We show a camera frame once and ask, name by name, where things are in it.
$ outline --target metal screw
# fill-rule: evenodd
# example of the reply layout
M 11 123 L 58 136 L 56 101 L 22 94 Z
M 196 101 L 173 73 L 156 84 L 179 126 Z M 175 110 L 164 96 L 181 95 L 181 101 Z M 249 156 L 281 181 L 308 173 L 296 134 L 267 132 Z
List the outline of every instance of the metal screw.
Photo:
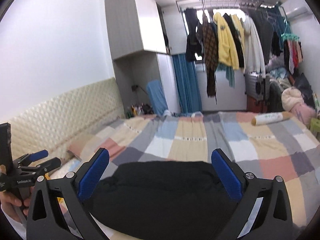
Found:
M 70 178 L 72 178 L 74 175 L 75 175 L 74 172 L 69 171 L 69 172 L 66 174 L 66 177 L 67 177 L 68 179 L 70 179 Z
M 246 176 L 248 179 L 253 179 L 253 178 L 254 178 L 254 174 L 251 173 L 251 172 L 246 173 L 245 176 Z
M 38 179 L 37 179 L 37 181 L 39 181 L 39 182 L 41 182 L 43 180 L 44 180 L 44 176 L 39 176 Z
M 283 179 L 282 179 L 281 176 L 276 176 L 276 180 L 277 180 L 278 182 L 282 182 L 282 181 L 283 181 Z

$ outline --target padded headboard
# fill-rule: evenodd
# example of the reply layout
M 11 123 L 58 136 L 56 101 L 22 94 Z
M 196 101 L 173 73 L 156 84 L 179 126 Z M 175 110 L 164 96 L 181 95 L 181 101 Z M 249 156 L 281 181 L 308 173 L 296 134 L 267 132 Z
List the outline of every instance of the padded headboard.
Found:
M 115 78 L 71 90 L 8 120 L 12 158 L 46 149 L 47 159 L 65 163 L 73 139 L 118 117 L 124 118 L 124 108 Z

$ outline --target yellow jacket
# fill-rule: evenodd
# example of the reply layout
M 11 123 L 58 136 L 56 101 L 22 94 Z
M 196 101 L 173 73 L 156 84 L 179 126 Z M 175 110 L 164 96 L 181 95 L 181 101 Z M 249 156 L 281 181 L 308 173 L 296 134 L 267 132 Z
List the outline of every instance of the yellow jacket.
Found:
M 216 13 L 213 19 L 218 25 L 219 62 L 231 66 L 234 70 L 238 70 L 239 59 L 237 49 L 228 23 L 220 13 Z

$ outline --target white coat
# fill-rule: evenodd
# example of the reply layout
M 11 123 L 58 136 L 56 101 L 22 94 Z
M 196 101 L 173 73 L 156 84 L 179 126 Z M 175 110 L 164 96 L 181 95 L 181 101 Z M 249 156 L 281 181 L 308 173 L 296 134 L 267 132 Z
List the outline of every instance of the white coat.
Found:
M 262 77 L 266 77 L 266 69 L 264 65 L 264 57 L 261 42 L 257 32 L 257 28 L 251 19 L 247 16 L 243 23 L 244 28 L 244 60 L 245 73 L 257 72 L 262 73 Z

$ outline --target human hand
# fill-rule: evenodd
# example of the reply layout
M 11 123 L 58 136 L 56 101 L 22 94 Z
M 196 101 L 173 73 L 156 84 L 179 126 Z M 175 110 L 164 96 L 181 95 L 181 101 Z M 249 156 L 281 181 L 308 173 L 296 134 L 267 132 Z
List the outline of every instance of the human hand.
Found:
M 6 169 L 4 165 L 0 166 L 0 172 L 6 174 Z M 31 194 L 30 197 L 25 199 L 23 201 L 23 204 L 25 207 L 29 207 L 31 200 Z M 3 191 L 0 192 L 0 201 L 2 205 L 2 210 L 13 220 L 21 223 L 21 220 L 18 216 L 18 214 L 15 212 L 13 206 L 20 207 L 22 205 L 21 200 L 19 200 L 15 195 L 13 195 L 11 192 Z M 28 215 L 28 209 L 25 209 L 23 213 L 27 216 Z

